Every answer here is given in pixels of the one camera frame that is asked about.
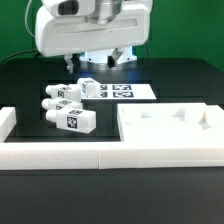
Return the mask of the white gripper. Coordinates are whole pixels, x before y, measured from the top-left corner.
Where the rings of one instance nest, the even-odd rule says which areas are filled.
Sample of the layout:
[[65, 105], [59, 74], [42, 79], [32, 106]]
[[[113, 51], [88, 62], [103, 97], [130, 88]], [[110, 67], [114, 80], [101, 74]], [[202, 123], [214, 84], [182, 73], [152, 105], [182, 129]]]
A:
[[75, 53], [114, 49], [109, 68], [116, 66], [123, 47], [138, 46], [149, 35], [152, 0], [41, 0], [35, 42], [44, 56], [65, 55], [74, 71]]

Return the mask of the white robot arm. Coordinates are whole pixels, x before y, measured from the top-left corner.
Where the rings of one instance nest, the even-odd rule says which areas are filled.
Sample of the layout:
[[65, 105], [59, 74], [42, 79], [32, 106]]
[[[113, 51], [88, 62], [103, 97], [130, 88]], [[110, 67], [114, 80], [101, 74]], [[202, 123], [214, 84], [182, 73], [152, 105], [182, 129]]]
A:
[[72, 56], [99, 68], [134, 61], [132, 48], [149, 36], [153, 0], [41, 0], [35, 27], [38, 51], [62, 55], [73, 70]]

